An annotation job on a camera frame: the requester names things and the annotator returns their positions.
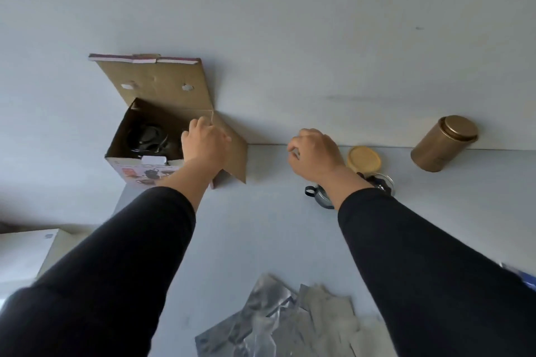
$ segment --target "box lid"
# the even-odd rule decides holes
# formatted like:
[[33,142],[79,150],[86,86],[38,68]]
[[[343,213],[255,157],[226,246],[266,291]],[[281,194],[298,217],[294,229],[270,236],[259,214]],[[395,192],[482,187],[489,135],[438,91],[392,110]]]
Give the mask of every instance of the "box lid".
[[214,109],[199,58],[90,54],[89,59],[97,62],[128,106],[141,98],[182,109]]

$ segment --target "hand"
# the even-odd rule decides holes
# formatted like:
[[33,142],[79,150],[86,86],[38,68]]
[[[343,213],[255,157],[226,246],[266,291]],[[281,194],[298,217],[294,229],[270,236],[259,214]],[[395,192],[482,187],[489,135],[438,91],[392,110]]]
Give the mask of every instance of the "hand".
[[317,129],[301,129],[287,146],[288,163],[297,175],[323,185],[333,172],[346,168],[337,144]]
[[199,161],[217,174],[225,166],[231,148],[231,138],[202,116],[190,122],[190,130],[181,136],[184,162]]

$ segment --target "pile of packets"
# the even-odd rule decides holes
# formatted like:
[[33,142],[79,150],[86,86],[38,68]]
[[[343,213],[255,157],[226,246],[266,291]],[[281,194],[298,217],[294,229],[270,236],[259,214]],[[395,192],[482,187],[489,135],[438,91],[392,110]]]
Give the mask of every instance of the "pile of packets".
[[396,357],[385,324],[363,327],[349,297],[306,285],[296,294],[268,274],[240,312],[195,340],[199,357]]

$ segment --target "cup handle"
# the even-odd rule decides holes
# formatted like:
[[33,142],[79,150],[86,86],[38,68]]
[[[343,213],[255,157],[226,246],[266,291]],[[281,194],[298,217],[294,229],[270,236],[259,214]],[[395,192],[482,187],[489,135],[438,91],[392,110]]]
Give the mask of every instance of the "cup handle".
[[314,198],[315,197],[315,193],[316,193],[316,187],[313,187],[311,185],[305,187],[305,194],[307,196],[310,196],[311,198]]

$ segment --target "white cabinet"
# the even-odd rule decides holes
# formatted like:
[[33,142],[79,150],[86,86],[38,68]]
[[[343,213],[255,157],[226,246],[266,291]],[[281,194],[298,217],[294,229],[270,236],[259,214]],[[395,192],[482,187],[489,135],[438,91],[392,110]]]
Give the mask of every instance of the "white cabinet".
[[0,300],[29,286],[79,240],[58,228],[0,234]]

